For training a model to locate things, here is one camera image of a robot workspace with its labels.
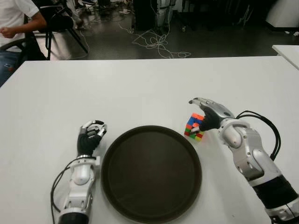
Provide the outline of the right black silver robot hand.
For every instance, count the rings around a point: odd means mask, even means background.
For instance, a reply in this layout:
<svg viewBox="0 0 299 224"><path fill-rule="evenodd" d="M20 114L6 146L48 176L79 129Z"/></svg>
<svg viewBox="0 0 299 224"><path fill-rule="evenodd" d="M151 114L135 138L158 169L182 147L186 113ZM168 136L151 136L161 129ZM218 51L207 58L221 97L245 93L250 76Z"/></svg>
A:
<svg viewBox="0 0 299 224"><path fill-rule="evenodd" d="M233 113L220 103L214 102L207 98L194 98L189 104L195 104L200 107L205 116L198 127L191 129L191 133L199 133L211 129L219 129L222 121L226 119L235 119Z"/></svg>

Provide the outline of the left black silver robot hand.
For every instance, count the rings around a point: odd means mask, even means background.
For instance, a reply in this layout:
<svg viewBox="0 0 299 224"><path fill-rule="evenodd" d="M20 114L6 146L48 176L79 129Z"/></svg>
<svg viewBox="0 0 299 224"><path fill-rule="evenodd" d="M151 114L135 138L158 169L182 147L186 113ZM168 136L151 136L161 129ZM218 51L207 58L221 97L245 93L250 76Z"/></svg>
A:
<svg viewBox="0 0 299 224"><path fill-rule="evenodd" d="M77 139L78 156L92 156L106 133L107 125L103 121L92 120L82 125Z"/></svg>

